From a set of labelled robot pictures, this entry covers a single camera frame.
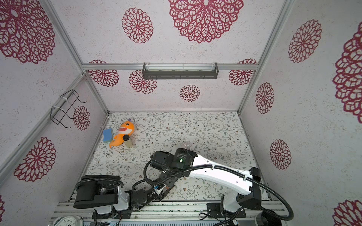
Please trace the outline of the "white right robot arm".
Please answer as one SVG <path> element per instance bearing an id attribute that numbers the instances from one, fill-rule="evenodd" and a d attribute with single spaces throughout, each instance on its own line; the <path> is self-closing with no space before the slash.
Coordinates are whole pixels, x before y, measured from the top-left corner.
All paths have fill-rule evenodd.
<path id="1" fill-rule="evenodd" d="M 196 152 L 178 148 L 174 154 L 156 151 L 143 170 L 144 179 L 154 187 L 170 186 L 182 177 L 201 179 L 232 189 L 224 195 L 221 211 L 235 213 L 240 208 L 260 210 L 261 171 L 233 169 L 204 158 Z"/>

